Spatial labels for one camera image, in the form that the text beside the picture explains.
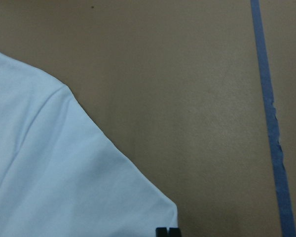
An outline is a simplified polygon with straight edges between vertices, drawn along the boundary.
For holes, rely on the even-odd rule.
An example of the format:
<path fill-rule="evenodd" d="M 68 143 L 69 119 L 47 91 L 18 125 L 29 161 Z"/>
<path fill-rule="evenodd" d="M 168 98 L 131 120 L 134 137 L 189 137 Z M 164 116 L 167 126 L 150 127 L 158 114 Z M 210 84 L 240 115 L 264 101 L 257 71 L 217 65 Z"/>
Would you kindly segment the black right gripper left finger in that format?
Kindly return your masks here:
<path fill-rule="evenodd" d="M 156 228 L 156 237 L 167 237 L 167 228 Z"/>

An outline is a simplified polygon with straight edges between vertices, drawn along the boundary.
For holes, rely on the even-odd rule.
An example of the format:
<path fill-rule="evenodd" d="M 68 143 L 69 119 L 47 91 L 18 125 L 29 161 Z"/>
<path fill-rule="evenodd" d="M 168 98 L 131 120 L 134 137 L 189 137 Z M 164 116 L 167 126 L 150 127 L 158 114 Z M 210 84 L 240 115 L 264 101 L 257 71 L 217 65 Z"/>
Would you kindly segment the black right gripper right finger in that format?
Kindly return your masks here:
<path fill-rule="evenodd" d="M 182 237 L 180 228 L 169 228 L 168 237 Z"/>

